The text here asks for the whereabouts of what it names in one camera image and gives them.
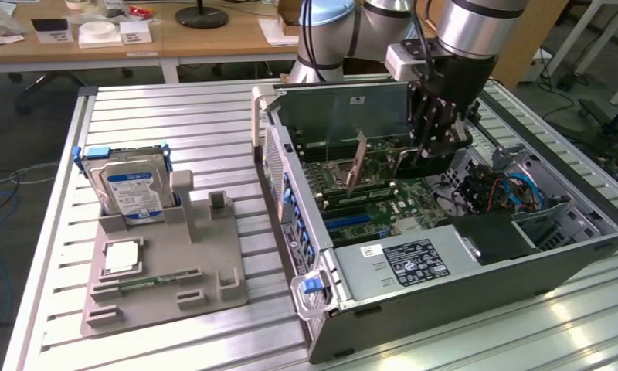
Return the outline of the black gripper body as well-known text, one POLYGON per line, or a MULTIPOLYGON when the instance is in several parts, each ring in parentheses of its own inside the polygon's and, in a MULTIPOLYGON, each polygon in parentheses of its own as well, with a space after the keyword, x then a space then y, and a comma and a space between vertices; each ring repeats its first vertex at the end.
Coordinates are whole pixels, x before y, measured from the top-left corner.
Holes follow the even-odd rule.
POLYGON ((454 104, 457 113, 465 113, 483 89, 498 58, 470 59, 449 55, 434 60, 434 72, 423 86, 430 94, 454 104))

